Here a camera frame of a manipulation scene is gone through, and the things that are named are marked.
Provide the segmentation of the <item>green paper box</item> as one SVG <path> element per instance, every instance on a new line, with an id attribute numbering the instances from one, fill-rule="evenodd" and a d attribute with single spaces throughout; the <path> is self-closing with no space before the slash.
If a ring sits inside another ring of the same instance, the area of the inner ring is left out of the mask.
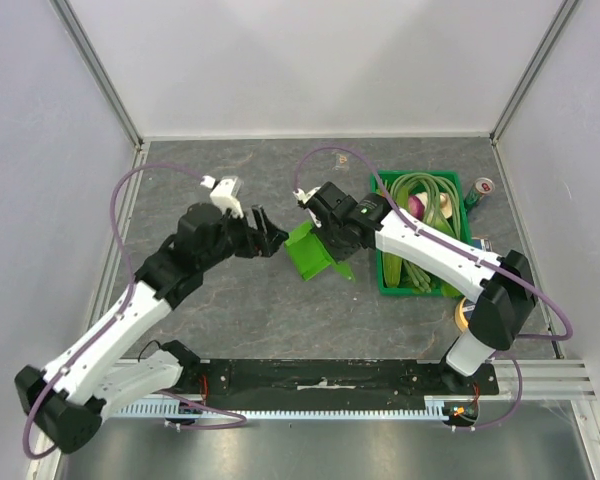
<path id="1" fill-rule="evenodd" d="M 284 249 L 304 281 L 331 267 L 349 281 L 355 277 L 346 262 L 337 262 L 326 250 L 318 236 L 313 232 L 314 224 L 306 221 L 296 227 L 284 242 Z"/>

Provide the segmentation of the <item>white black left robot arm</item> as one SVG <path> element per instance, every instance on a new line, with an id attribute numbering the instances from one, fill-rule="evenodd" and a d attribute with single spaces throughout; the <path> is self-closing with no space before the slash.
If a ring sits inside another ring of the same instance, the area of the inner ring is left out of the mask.
<path id="1" fill-rule="evenodd" d="M 110 368 L 149 328 L 168 316 L 226 259 L 269 258 L 289 234 L 255 206 L 237 217 L 211 203 L 191 205 L 175 233 L 133 273 L 121 297 L 79 340 L 43 368 L 24 366 L 14 383 L 25 426 L 52 449 L 86 445 L 116 410 L 159 390 L 188 393 L 199 382 L 198 357 L 171 341 L 120 374 Z"/>

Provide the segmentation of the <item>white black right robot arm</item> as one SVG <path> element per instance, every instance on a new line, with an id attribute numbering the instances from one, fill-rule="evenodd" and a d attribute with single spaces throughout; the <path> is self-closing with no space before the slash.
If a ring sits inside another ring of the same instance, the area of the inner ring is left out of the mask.
<path id="1" fill-rule="evenodd" d="M 336 262 L 361 249 L 393 254 L 447 282 L 474 303 L 467 329 L 437 368 L 439 384 L 449 393 L 471 388 L 487 359 L 511 348 L 537 304 L 529 261 L 517 251 L 499 256 L 476 249 L 377 193 L 356 201 L 327 182 L 309 193 L 298 191 L 295 197 L 310 212 L 314 233 Z"/>

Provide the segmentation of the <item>green red drink can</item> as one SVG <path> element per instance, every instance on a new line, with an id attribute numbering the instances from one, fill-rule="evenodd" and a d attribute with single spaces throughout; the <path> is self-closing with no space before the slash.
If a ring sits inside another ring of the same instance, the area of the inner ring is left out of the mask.
<path id="1" fill-rule="evenodd" d="M 464 207 L 467 212 L 475 208 L 485 197 L 494 192 L 493 181 L 486 177 L 477 178 L 471 185 L 464 198 Z"/>

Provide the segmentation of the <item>yellow masking tape roll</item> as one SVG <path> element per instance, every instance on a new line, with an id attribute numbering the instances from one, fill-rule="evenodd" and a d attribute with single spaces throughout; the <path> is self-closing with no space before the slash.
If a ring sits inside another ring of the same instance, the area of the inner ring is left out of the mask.
<path id="1" fill-rule="evenodd" d="M 475 309 L 475 303 L 468 300 L 466 297 L 456 305 L 454 311 L 454 321 L 457 328 L 464 332 L 468 329 L 469 321 Z"/>

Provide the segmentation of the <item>purple onion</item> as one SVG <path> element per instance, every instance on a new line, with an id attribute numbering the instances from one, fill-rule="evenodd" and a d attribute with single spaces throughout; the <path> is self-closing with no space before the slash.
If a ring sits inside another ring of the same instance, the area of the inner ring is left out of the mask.
<path id="1" fill-rule="evenodd" d="M 417 195 L 410 195 L 407 201 L 407 210 L 417 220 L 422 220 L 425 213 L 425 205 Z"/>

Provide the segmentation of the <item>blue small box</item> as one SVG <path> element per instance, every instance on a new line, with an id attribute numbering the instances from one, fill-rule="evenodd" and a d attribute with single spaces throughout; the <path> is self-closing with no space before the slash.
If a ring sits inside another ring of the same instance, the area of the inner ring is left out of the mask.
<path id="1" fill-rule="evenodd" d="M 471 240 L 471 245 L 486 252 L 493 251 L 492 243 L 487 238 L 473 237 Z"/>

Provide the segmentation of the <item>green plastic crate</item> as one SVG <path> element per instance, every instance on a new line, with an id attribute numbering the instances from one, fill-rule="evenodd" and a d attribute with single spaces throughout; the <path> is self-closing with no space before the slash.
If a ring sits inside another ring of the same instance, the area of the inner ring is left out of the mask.
<path id="1" fill-rule="evenodd" d="M 459 177 L 452 171 L 381 171 L 370 180 L 371 191 L 388 192 L 416 220 L 463 243 L 471 233 Z M 377 277 L 383 294 L 444 296 L 460 292 L 416 264 L 396 255 L 377 255 Z"/>

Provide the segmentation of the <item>green long beans bundle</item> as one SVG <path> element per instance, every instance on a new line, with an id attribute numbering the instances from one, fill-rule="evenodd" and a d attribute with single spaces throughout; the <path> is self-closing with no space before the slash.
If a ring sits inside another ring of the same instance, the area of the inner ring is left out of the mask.
<path id="1" fill-rule="evenodd" d="M 398 207 L 407 210 L 410 195 L 417 195 L 425 205 L 425 224 L 456 240 L 462 239 L 460 196 L 455 183 L 429 173 L 407 173 L 382 184 Z M 435 289 L 449 298 L 460 292 L 449 283 L 437 280 L 422 267 L 400 257 L 382 253 L 382 279 L 387 288 L 407 288 L 415 294 L 431 294 Z"/>

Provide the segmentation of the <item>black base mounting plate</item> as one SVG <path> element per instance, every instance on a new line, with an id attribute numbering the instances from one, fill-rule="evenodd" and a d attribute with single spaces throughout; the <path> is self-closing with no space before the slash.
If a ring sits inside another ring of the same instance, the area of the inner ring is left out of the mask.
<path id="1" fill-rule="evenodd" d="M 211 359 L 168 390 L 223 410 L 335 412 L 421 410 L 427 396 L 495 396 L 499 386 L 490 364 L 464 378 L 412 359 Z"/>

